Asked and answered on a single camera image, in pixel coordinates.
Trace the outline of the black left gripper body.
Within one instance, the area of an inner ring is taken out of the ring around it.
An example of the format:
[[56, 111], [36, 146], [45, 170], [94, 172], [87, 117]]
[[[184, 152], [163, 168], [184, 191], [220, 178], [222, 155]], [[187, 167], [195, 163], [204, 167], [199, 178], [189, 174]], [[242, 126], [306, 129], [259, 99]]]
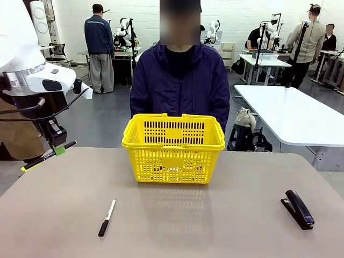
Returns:
[[56, 119], [68, 109], [63, 92], [29, 96], [9, 96], [2, 93], [2, 121], [32, 121]]

